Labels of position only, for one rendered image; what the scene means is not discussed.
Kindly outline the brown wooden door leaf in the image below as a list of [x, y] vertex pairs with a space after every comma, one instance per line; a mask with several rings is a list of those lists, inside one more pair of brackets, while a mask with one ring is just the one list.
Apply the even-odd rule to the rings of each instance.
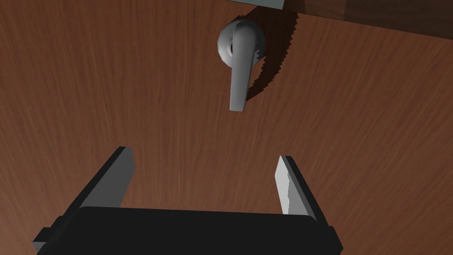
[[300, 15], [229, 110], [224, 0], [0, 0], [0, 255], [36, 255], [119, 146], [124, 207], [281, 213], [294, 158], [342, 255], [453, 255], [453, 41]]

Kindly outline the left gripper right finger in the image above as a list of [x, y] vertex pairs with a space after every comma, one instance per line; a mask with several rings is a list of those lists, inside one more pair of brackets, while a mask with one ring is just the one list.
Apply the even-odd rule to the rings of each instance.
[[306, 215], [326, 224], [320, 206], [292, 157], [279, 157], [275, 181], [283, 214]]

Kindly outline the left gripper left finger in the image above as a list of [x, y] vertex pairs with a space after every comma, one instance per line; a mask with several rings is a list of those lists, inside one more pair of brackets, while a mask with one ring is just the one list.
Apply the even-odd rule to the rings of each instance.
[[119, 207], [135, 171], [131, 147], [118, 147], [69, 206], [73, 213], [81, 207]]

